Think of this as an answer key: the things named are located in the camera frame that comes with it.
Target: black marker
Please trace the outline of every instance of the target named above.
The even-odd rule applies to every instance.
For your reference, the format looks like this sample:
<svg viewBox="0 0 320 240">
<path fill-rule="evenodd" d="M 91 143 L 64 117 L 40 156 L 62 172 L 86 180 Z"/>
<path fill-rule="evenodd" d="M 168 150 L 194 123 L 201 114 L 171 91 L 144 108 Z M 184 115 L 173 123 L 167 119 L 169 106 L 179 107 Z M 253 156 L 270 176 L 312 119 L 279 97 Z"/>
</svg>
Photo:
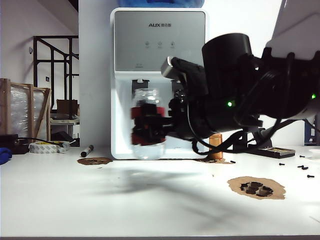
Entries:
<svg viewBox="0 0 320 240">
<path fill-rule="evenodd" d="M 89 145 L 85 150 L 81 152 L 81 157 L 85 158 L 93 149 L 94 149 L 94 146 Z"/>
</svg>

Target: tabletop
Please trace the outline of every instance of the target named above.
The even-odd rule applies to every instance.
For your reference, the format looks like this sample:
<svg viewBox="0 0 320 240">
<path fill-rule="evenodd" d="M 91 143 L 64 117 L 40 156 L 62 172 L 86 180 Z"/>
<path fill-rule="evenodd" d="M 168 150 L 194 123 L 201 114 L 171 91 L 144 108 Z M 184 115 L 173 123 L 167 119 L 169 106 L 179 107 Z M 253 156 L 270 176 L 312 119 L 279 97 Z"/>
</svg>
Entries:
<svg viewBox="0 0 320 240">
<path fill-rule="evenodd" d="M 319 239 L 320 160 L 299 157 L 310 156 L 310 147 L 288 148 L 296 150 L 294 157 L 224 153 L 234 164 L 83 165 L 77 147 L 14 155 L 0 167 L 0 234 L 2 239 Z M 88 157 L 106 152 L 95 149 Z M 245 176 L 276 181 L 285 198 L 255 199 L 232 191 L 228 181 Z"/>
</svg>

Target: glass jar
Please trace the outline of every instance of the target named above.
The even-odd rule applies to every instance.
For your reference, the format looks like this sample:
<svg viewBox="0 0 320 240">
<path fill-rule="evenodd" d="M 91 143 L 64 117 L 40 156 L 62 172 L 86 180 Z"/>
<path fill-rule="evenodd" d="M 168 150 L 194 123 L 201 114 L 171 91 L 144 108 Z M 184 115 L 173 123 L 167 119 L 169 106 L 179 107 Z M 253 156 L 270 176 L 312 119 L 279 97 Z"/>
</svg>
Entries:
<svg viewBox="0 0 320 240">
<path fill-rule="evenodd" d="M 155 88 L 139 88 L 134 91 L 132 101 L 131 118 L 141 114 L 141 106 L 143 104 L 155 104 L 157 113 L 165 116 L 165 108 L 162 106 L 162 100 L 159 92 Z M 161 142 L 152 144 L 144 141 L 143 138 L 132 133 L 132 151 L 134 156 L 140 160 L 157 160 L 165 153 L 165 138 Z"/>
</svg>

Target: cork coaster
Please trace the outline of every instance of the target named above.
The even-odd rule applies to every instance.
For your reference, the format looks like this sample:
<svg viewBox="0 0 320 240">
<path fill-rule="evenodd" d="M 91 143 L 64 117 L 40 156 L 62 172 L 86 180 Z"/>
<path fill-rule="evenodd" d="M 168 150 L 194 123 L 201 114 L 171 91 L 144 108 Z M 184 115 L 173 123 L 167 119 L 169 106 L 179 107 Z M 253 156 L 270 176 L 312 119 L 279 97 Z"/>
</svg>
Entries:
<svg viewBox="0 0 320 240">
<path fill-rule="evenodd" d="M 228 181 L 232 191 L 250 198 L 262 199 L 285 199 L 285 187 L 268 178 L 242 176 Z"/>
<path fill-rule="evenodd" d="M 199 162 L 206 163 L 206 164 L 233 164 L 232 162 L 226 161 L 224 158 L 215 159 L 215 160 L 208 160 L 208 159 L 200 159 Z"/>
<path fill-rule="evenodd" d="M 107 157 L 87 157 L 87 158 L 81 158 L 77 162 L 83 165 L 100 165 L 100 164 L 108 164 L 112 162 L 112 160 Z"/>
</svg>

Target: cable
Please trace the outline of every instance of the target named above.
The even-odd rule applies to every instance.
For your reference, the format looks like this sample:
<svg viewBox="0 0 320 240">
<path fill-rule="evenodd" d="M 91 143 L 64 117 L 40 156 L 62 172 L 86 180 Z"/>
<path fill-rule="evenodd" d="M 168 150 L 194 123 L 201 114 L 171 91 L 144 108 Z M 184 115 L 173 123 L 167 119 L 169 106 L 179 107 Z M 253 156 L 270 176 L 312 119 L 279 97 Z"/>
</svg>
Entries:
<svg viewBox="0 0 320 240">
<path fill-rule="evenodd" d="M 44 143 L 47 143 L 47 144 L 57 145 L 57 146 L 60 146 L 62 148 L 64 147 L 62 143 L 55 143 L 55 142 L 52 142 L 52 141 L 47 141 L 47 140 L 43 140 L 43 139 L 39 139 L 39 138 L 35 138 L 35 137 L 18 137 L 18 139 L 37 140 L 37 141 L 44 142 Z"/>
<path fill-rule="evenodd" d="M 256 140 L 255 138 L 251 138 L 249 141 L 247 141 L 246 143 L 251 143 L 252 141 Z"/>
<path fill-rule="evenodd" d="M 240 106 L 234 114 L 234 120 L 238 125 L 242 125 L 243 119 L 249 114 L 250 109 L 256 102 L 257 98 L 261 95 L 261 92 L 265 89 L 265 85 L 268 81 L 271 81 L 281 73 L 276 70 L 267 71 L 259 81 L 257 81 L 248 92 L 246 98 L 241 102 Z"/>
<path fill-rule="evenodd" d="M 262 141 L 260 141 L 259 143 L 257 143 L 256 145 L 253 145 L 251 147 L 247 147 L 247 148 L 242 148 L 242 149 L 237 149 L 237 150 L 228 150 L 228 149 L 223 149 L 220 148 L 222 144 L 220 144 L 219 146 L 213 146 L 211 144 L 206 143 L 205 141 L 203 141 L 194 131 L 192 125 L 191 125 L 191 121 L 190 121 L 190 109 L 189 109 L 189 103 L 187 104 L 187 119 L 188 119 L 188 124 L 189 127 L 192 131 L 192 134 L 194 136 L 194 138 L 196 139 L 196 141 L 198 141 L 199 143 L 201 143 L 202 145 L 211 148 L 211 150 L 206 151 L 206 152 L 199 152 L 199 149 L 197 147 L 197 142 L 196 141 L 192 141 L 192 149 L 195 153 L 199 154 L 199 155 L 208 155 L 211 153 L 216 153 L 217 151 L 219 152 L 225 152 L 225 153 L 247 153 L 250 152 L 252 150 L 258 149 L 260 146 L 262 146 L 264 143 L 266 143 L 272 136 L 273 134 L 277 131 L 281 120 L 283 118 L 283 112 L 285 111 L 288 102 L 289 102 L 289 94 L 290 94 L 290 86 L 291 86 L 291 68 L 292 68 L 292 64 L 293 64 L 293 60 L 295 58 L 295 54 L 290 52 L 287 55 L 287 64 L 286 64 L 286 78 L 285 78 L 285 92 L 284 92 L 284 101 L 282 103 L 282 107 L 280 109 L 280 113 L 281 113 L 281 117 L 278 117 L 273 125 L 273 127 L 270 129 L 269 133 L 264 137 L 264 139 Z M 238 131 L 236 133 L 234 133 L 233 135 L 231 135 L 226 141 L 228 141 L 231 137 L 234 137 L 236 134 L 238 133 L 242 133 L 243 131 Z"/>
<path fill-rule="evenodd" d="M 318 133 L 320 133 L 320 129 L 316 128 L 315 126 L 313 126 L 308 119 L 302 119 L 302 121 L 304 121 L 306 124 L 308 124 L 311 128 L 313 128 L 314 130 L 316 130 Z"/>
<path fill-rule="evenodd" d="M 240 154 L 240 153 L 246 153 L 246 152 L 250 152 L 252 150 L 255 150 L 257 148 L 259 148 L 260 146 L 262 146 L 264 143 L 266 143 L 271 137 L 272 135 L 276 132 L 278 125 L 281 122 L 281 118 L 277 118 L 275 124 L 273 125 L 273 128 L 271 129 L 271 131 L 268 133 L 268 135 L 258 144 L 251 146 L 251 147 L 246 147 L 246 148 L 241 148 L 241 149 L 237 149 L 237 150 L 229 150 L 227 149 L 229 146 L 231 146 L 233 143 L 231 142 L 229 146 L 226 146 L 225 148 L 222 148 L 221 145 L 224 144 L 224 142 L 222 144 L 220 144 L 219 146 L 213 146 L 209 143 L 206 143 L 205 141 L 203 141 L 194 131 L 194 129 L 191 126 L 191 122 L 190 122 L 190 115 L 189 115 L 189 104 L 187 105 L 187 118 L 188 118 L 188 123 L 189 123 L 189 127 L 192 131 L 192 134 L 194 136 L 194 138 L 201 143 L 202 145 L 206 146 L 207 148 L 210 148 L 211 150 L 209 151 L 205 151 L 205 152 L 199 152 L 197 151 L 197 146 L 195 145 L 194 141 L 192 142 L 192 148 L 193 151 L 195 151 L 197 154 L 199 155 L 208 155 L 208 154 L 212 154 L 212 153 L 217 153 L 218 152 L 225 152 L 225 153 L 231 153 L 231 154 Z M 239 139 L 240 137 L 242 137 L 244 131 L 237 131 L 234 134 L 232 134 L 226 141 L 228 141 L 230 138 L 235 139 L 236 136 L 238 136 L 237 139 Z"/>
</svg>

